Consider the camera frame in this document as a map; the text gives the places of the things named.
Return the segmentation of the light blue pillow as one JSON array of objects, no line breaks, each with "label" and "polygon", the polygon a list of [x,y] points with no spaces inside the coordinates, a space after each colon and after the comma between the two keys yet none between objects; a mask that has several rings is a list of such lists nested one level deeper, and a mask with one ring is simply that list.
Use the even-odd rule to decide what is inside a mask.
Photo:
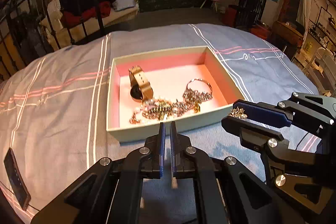
[{"label": "light blue pillow", "polygon": [[135,7],[135,0],[116,0],[113,3],[114,11],[122,11]]}]

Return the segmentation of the thin rose gold bangle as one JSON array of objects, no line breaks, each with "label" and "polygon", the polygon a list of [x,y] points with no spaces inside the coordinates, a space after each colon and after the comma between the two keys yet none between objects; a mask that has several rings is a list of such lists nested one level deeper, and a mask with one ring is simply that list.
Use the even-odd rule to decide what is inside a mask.
[{"label": "thin rose gold bangle", "polygon": [[193,91],[208,93],[210,95],[213,94],[213,87],[211,86],[211,84],[207,80],[200,78],[194,78],[192,80],[189,80],[189,82],[186,85],[186,88],[191,89]]}]

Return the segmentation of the white box pink interior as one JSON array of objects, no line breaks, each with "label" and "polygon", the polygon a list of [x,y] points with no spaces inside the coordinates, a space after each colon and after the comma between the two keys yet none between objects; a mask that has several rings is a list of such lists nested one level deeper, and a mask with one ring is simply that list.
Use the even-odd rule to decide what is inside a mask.
[{"label": "white box pink interior", "polygon": [[140,104],[130,96],[129,69],[140,66],[153,88],[155,98],[172,102],[182,99],[189,80],[207,80],[213,87],[213,98],[201,104],[199,113],[188,111],[175,121],[179,131],[188,131],[221,121],[233,103],[243,99],[242,91],[229,75],[214,51],[208,46],[172,48],[116,57],[112,61],[106,110],[106,131],[120,143],[146,139],[158,132],[160,122],[141,114],[138,124],[130,118]]}]

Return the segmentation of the black smartphone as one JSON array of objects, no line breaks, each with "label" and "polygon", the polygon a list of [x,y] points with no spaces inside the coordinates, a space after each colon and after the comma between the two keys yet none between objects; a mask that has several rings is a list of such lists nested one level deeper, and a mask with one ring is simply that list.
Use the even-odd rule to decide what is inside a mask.
[{"label": "black smartphone", "polygon": [[17,161],[11,148],[8,149],[3,163],[5,165],[10,185],[13,188],[14,195],[18,200],[21,209],[26,211],[31,200],[31,196],[19,172]]}]

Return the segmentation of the grey striped bed cover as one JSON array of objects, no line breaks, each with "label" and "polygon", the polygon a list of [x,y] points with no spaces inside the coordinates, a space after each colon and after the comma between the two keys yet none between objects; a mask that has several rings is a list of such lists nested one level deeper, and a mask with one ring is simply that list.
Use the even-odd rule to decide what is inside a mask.
[{"label": "grey striped bed cover", "polygon": [[106,131],[109,71],[115,57],[166,48],[208,46],[243,96],[276,104],[293,92],[317,94],[288,57],[248,32],[212,24],[118,31],[84,46],[34,60],[1,84],[1,156],[12,148],[31,201],[22,210],[1,170],[1,193],[19,220],[33,216],[106,156],[143,145],[119,143]]}]

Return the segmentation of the pile of clothes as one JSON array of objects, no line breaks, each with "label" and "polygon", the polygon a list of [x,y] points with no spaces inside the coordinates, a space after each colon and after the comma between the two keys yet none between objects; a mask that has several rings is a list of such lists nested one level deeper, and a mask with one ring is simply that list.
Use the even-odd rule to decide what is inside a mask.
[{"label": "pile of clothes", "polygon": [[65,28],[73,28],[90,18],[95,18],[96,5],[98,5],[101,17],[110,15],[113,3],[116,0],[60,0],[62,17],[61,24]]}]

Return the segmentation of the small gold charm cluster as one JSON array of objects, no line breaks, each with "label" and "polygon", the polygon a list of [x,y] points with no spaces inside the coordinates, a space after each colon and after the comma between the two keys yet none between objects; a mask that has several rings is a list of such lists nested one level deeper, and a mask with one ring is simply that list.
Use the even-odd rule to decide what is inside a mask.
[{"label": "small gold charm cluster", "polygon": [[245,113],[245,110],[240,107],[232,108],[228,113],[228,116],[238,119],[247,119],[247,114]]}]

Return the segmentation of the black iron bed frame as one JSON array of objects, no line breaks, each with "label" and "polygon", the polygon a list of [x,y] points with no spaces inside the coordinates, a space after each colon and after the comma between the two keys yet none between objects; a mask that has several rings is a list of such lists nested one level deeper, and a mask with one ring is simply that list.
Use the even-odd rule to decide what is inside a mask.
[{"label": "black iron bed frame", "polygon": [[1,60],[13,67],[60,50],[66,43],[85,44],[105,31],[100,9],[95,18],[65,28],[60,0],[4,0],[1,3]]}]

